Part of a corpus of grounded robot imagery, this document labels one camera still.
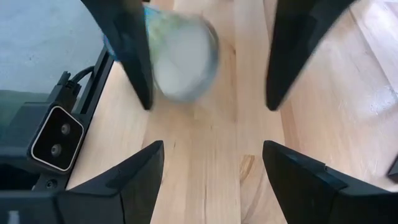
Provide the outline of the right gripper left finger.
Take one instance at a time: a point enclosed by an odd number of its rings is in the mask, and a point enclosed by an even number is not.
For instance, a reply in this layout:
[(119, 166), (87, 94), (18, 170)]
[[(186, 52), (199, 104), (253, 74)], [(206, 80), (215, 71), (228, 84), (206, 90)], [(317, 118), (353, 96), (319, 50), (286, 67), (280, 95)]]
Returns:
[(164, 143), (57, 195), (63, 224), (149, 224), (162, 182)]

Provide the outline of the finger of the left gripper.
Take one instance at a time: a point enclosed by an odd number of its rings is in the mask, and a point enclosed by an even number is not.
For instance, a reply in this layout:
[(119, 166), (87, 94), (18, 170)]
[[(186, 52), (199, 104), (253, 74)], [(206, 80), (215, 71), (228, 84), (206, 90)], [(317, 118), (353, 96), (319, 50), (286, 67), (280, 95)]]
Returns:
[(266, 76), (266, 106), (282, 104), (321, 39), (355, 0), (278, 0)]
[(81, 0), (109, 41), (142, 107), (154, 102), (154, 81), (142, 0)]

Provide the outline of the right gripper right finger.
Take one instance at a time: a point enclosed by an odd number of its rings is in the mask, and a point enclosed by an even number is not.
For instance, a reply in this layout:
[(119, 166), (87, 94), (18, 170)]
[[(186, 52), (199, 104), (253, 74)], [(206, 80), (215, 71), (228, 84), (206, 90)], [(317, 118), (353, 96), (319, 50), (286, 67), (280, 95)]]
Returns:
[(398, 224), (398, 192), (264, 141), (267, 176), (288, 224)]

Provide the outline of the green-teal label tin can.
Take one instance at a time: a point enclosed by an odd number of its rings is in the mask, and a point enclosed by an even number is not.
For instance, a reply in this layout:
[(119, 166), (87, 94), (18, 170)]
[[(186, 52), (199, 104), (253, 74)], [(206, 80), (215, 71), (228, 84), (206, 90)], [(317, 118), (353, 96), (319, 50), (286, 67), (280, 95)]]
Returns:
[[(177, 101), (198, 98), (210, 86), (218, 67), (214, 27), (198, 15), (143, 6), (154, 88)], [(115, 59), (104, 34), (103, 41)]]

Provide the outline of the black aluminium table frame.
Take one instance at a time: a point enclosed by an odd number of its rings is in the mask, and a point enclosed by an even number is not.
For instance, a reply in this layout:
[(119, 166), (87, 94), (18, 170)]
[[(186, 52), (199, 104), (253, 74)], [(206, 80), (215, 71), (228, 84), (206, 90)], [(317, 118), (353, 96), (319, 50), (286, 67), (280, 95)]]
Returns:
[(84, 134), (76, 151), (71, 169), (66, 174), (41, 174), (32, 190), (65, 190), (72, 170), (78, 160), (80, 150), (83, 146), (113, 62), (114, 60), (106, 50), (106, 47), (103, 47), (96, 61), (94, 73), (90, 75), (81, 98), (72, 110), (72, 115), (83, 125)]

